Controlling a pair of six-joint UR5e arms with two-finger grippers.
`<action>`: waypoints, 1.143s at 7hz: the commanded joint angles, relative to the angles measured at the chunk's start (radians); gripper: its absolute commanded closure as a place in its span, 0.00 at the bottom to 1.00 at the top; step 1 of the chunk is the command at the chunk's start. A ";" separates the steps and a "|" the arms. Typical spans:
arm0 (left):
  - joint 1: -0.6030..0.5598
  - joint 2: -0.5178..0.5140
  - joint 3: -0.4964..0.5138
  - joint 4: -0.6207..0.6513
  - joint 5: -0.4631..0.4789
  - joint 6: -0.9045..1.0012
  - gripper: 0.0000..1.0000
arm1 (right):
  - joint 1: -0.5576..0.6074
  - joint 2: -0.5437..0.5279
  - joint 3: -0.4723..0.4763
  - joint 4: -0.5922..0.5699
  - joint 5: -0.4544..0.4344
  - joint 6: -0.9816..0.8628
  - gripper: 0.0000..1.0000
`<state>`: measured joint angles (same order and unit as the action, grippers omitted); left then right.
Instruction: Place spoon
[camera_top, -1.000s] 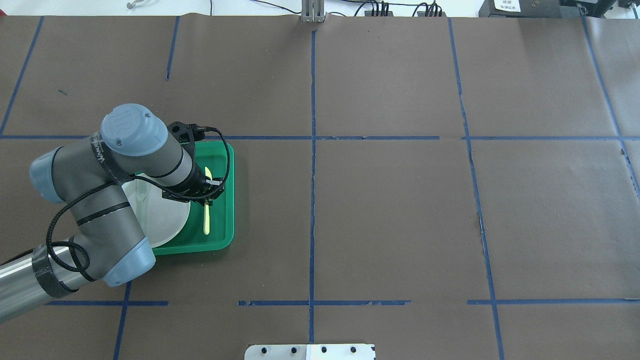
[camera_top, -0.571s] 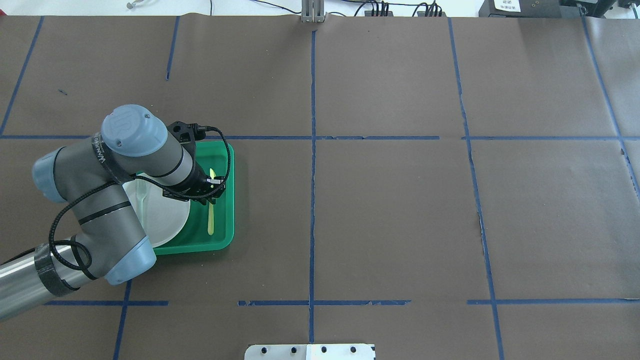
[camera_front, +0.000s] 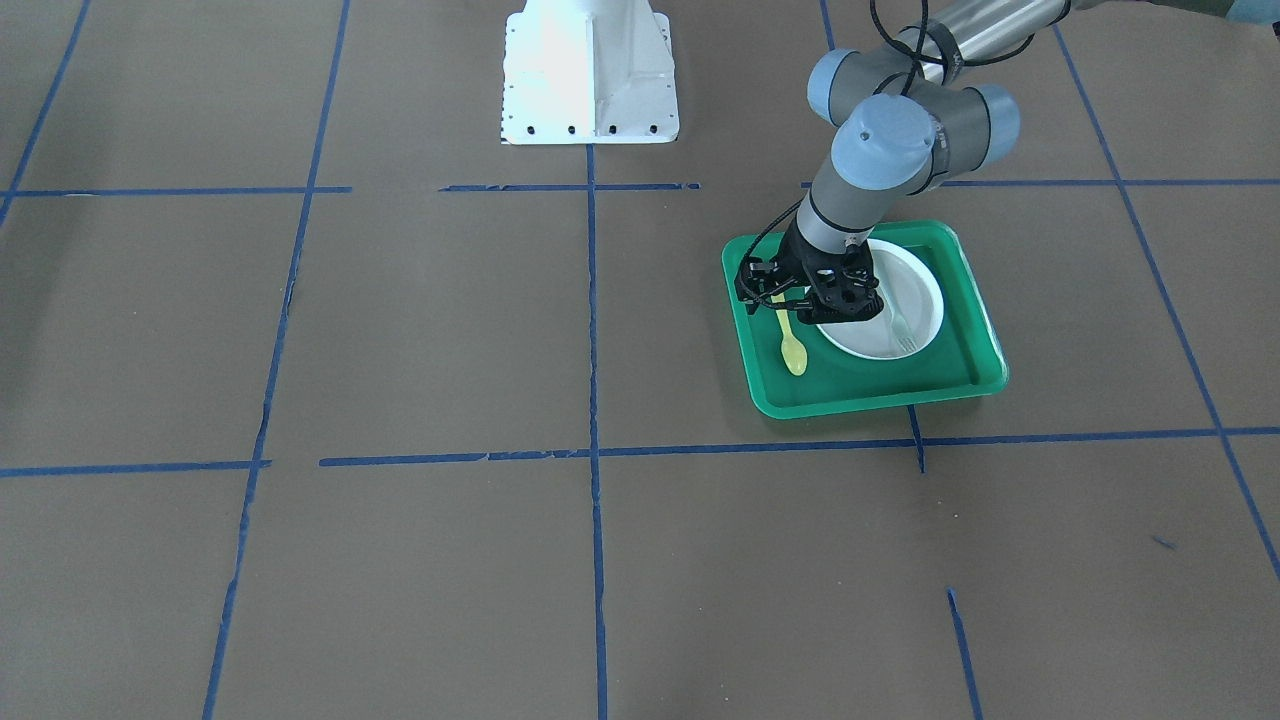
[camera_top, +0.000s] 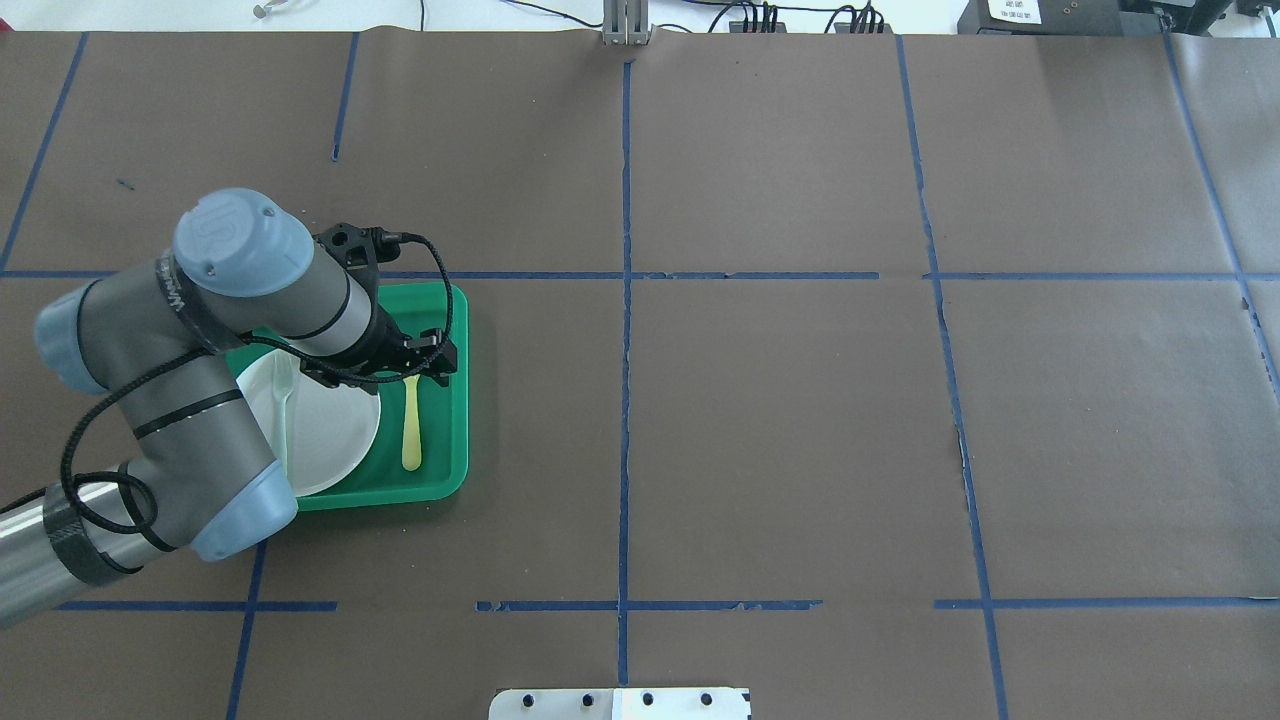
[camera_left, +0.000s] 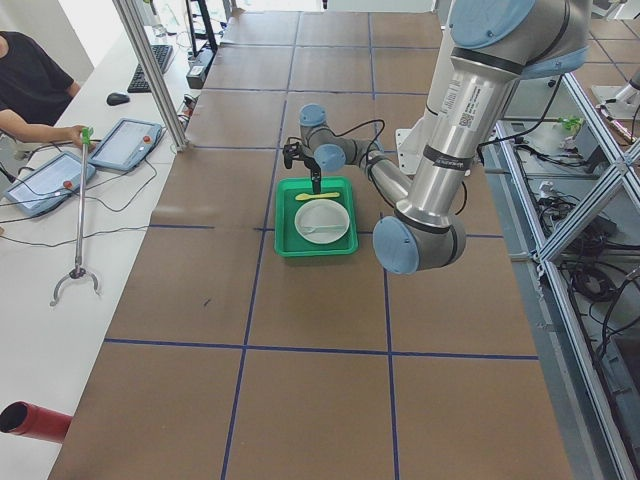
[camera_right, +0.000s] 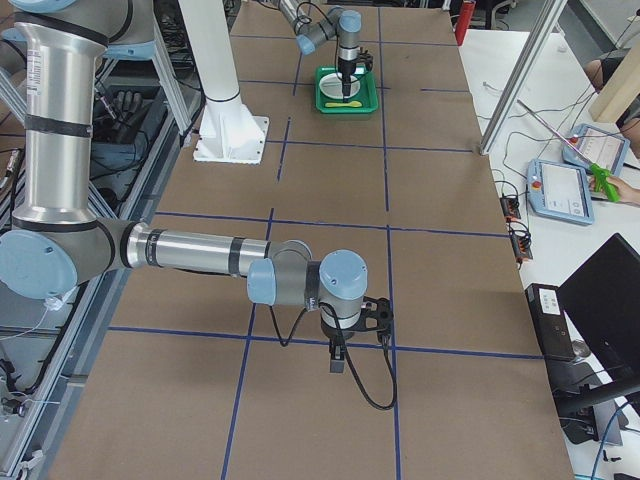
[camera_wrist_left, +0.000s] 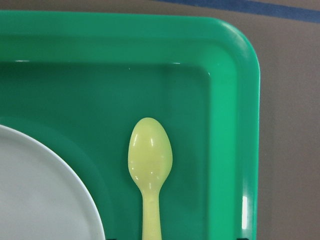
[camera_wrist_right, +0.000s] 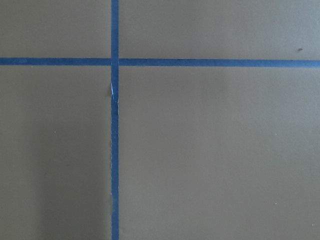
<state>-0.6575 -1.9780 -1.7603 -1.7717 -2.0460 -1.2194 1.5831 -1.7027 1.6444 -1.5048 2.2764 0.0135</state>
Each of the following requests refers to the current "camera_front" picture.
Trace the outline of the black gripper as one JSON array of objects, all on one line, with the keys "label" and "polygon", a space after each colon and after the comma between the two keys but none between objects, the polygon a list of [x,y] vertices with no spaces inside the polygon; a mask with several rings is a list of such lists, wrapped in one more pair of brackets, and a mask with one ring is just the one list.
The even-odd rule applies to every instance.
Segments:
[{"label": "black gripper", "polygon": [[790,222],[773,261],[741,260],[733,287],[748,309],[765,306],[776,286],[796,284],[780,292],[780,306],[797,319],[814,318],[812,290],[817,293],[869,293],[870,249],[864,237],[849,241],[835,236],[805,234],[799,222]]}]

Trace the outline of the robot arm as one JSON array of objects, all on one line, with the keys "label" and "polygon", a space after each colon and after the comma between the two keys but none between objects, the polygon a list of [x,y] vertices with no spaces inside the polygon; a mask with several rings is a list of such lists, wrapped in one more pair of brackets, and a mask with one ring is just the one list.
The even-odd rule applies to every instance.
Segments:
[{"label": "robot arm", "polygon": [[972,68],[1006,61],[1088,1],[920,4],[919,20],[869,53],[837,49],[806,83],[812,110],[836,129],[805,197],[786,210],[776,254],[748,250],[733,293],[748,314],[794,313],[808,325],[868,322],[890,304],[870,234],[901,199],[989,167],[1021,132],[1012,95],[957,87]]}]

